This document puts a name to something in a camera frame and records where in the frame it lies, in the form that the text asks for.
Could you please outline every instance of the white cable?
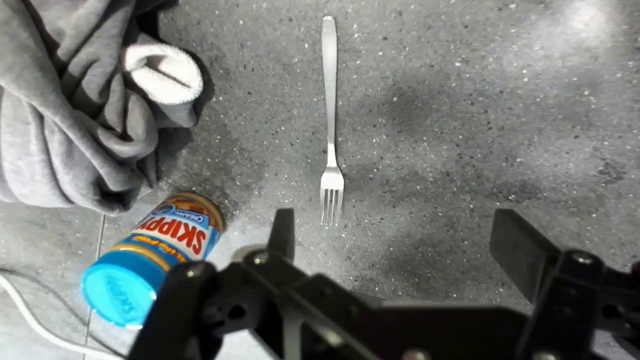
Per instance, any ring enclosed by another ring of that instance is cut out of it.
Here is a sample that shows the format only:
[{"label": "white cable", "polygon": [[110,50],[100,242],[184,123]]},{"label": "white cable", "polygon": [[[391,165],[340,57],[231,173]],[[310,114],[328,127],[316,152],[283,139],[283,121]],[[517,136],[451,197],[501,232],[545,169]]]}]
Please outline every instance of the white cable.
[{"label": "white cable", "polygon": [[59,338],[56,334],[53,334],[51,330],[47,330],[39,317],[33,313],[33,309],[28,308],[28,304],[25,301],[25,298],[21,296],[18,287],[0,274],[0,286],[8,292],[8,296],[15,299],[15,304],[18,306],[23,317],[26,319],[28,326],[33,326],[33,330],[37,330],[43,338],[47,338],[48,342],[67,348],[70,351],[81,351],[81,354],[88,354],[95,358],[104,358],[104,360],[122,360],[121,356],[109,354],[109,351],[100,351],[97,348],[88,348],[88,345],[81,345],[74,342],[69,342],[64,338]]}]

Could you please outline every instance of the gray floor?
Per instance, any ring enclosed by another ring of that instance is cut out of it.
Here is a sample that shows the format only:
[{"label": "gray floor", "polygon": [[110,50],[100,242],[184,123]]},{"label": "gray floor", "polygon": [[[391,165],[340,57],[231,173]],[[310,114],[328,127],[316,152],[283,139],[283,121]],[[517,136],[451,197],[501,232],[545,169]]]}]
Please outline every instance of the gray floor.
[{"label": "gray floor", "polygon": [[[349,186],[345,221],[330,232],[318,226],[316,197],[322,14],[339,17]],[[231,227],[217,263],[263,244],[274,210],[290,206],[296,263],[370,299],[527,309],[489,255],[493,211],[503,206],[616,267],[638,259],[640,1],[189,0],[163,14],[160,31],[199,54],[215,82],[164,187],[104,220],[0,207],[0,263],[61,287],[87,317],[83,267],[172,187],[223,204]],[[48,296],[21,287],[48,326],[87,340]],[[0,358],[74,358],[37,338],[6,296],[0,317]],[[97,317],[92,330],[119,348],[132,338]],[[232,342],[227,358],[261,358],[247,338]]]}]

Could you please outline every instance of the gray cloth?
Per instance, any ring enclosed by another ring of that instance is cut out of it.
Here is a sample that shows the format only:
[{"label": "gray cloth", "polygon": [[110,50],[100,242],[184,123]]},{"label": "gray cloth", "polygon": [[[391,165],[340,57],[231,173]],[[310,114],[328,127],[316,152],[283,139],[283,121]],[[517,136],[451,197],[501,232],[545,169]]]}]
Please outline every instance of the gray cloth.
[{"label": "gray cloth", "polygon": [[0,199],[122,211],[157,181],[159,127],[194,118],[122,71],[132,17],[154,4],[0,0]]}]

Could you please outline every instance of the blue cap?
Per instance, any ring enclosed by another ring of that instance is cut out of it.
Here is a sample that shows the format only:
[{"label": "blue cap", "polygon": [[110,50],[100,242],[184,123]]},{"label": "blue cap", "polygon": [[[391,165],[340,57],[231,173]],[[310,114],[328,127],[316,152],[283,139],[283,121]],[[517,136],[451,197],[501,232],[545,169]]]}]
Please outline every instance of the blue cap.
[{"label": "blue cap", "polygon": [[141,327],[166,272],[135,252],[107,252],[83,275],[85,299],[121,327]]}]

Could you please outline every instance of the fork handle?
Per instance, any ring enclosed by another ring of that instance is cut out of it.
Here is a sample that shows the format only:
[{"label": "fork handle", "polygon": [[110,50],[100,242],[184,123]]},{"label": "fork handle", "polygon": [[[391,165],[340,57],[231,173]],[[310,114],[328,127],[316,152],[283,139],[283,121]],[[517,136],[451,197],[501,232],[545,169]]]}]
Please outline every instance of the fork handle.
[{"label": "fork handle", "polygon": [[339,99],[339,33],[333,16],[322,17],[322,67],[325,67],[325,97],[326,97],[326,164],[339,165],[337,156],[337,99]]}]

